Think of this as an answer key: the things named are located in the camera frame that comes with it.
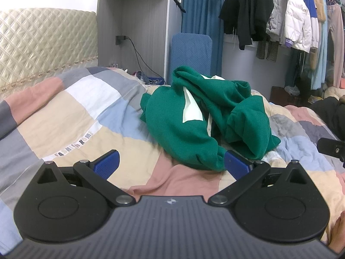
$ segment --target white puffer jacket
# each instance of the white puffer jacket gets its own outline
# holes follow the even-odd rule
[[[312,45],[312,22],[304,0],[287,0],[285,45],[309,53]]]
[[[274,8],[266,33],[273,41],[309,53],[312,44],[312,24],[304,0],[273,0]]]

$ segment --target blue chair backrest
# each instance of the blue chair backrest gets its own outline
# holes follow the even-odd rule
[[[172,72],[179,66],[189,66],[200,74],[211,75],[212,40],[209,36],[177,33],[172,37],[170,51],[167,83],[171,84]]]

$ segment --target quilted headboard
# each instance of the quilted headboard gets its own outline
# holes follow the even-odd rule
[[[0,11],[0,101],[65,70],[97,66],[97,59],[94,12]]]

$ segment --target green sweatshirt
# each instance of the green sweatshirt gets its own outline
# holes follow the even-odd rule
[[[194,169],[224,170],[224,139],[243,157],[261,159],[280,139],[271,133],[261,96],[252,96],[249,83],[202,76],[181,66],[172,86],[144,94],[141,120],[173,158]]]

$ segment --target hand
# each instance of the hand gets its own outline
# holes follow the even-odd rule
[[[345,248],[345,211],[335,222],[331,233],[331,243],[328,247],[336,253],[340,253]]]

